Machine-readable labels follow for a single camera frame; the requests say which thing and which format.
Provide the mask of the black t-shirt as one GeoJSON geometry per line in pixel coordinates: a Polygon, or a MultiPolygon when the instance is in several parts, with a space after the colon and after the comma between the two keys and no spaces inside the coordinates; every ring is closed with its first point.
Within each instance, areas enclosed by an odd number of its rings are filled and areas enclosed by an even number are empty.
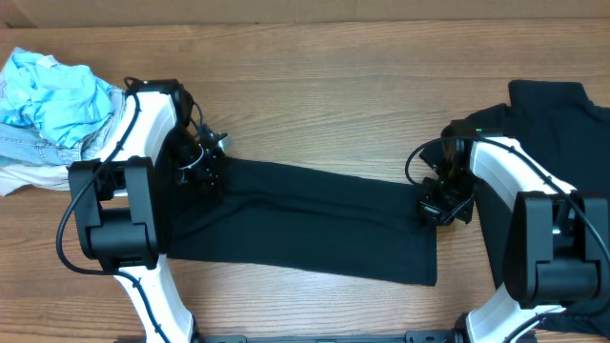
{"type": "Polygon", "coordinates": [[[437,282],[437,237],[412,185],[229,158],[215,202],[173,213],[168,256],[401,284],[437,282]]]}

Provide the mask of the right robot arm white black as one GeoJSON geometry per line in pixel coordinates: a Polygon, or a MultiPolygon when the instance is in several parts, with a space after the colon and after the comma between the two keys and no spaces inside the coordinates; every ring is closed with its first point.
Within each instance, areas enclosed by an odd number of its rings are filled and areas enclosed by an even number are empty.
{"type": "Polygon", "coordinates": [[[411,342],[532,342],[538,323],[609,304],[608,204],[553,176],[512,135],[457,120],[436,140],[437,177],[421,182],[427,223],[472,219],[476,190],[489,186],[511,216],[503,281],[451,330],[408,332],[411,342]]]}

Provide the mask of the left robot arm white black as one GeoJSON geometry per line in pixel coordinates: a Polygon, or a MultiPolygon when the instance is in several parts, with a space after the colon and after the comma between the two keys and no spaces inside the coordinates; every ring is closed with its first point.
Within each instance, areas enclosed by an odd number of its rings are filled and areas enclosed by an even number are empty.
{"type": "Polygon", "coordinates": [[[145,342],[197,342],[196,320],[181,300],[167,252],[173,210],[222,196],[224,133],[194,119],[200,108],[176,79],[126,77],[125,123],[110,146],[68,168],[71,203],[60,221],[56,252],[71,271],[63,234],[74,218],[82,253],[97,275],[124,289],[145,342]]]}

